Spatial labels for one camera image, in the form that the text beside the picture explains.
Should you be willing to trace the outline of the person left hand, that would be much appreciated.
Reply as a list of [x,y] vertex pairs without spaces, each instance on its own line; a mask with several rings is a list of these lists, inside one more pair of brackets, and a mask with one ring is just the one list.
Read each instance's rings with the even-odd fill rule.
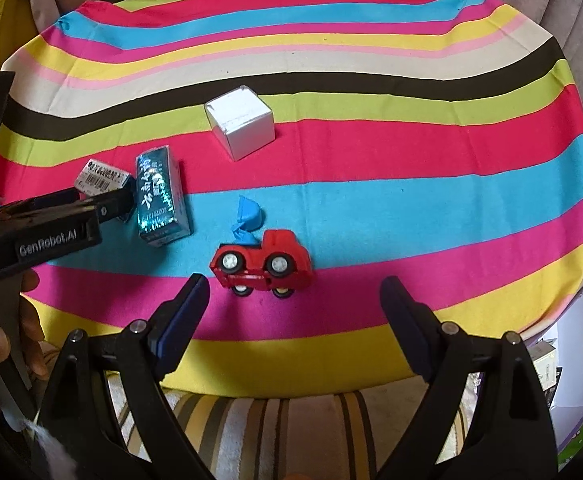
[[[21,328],[21,349],[26,366],[36,379],[46,380],[49,372],[41,343],[45,340],[40,317],[34,305],[21,295],[19,299],[19,320]],[[0,362],[10,355],[10,341],[0,327]]]

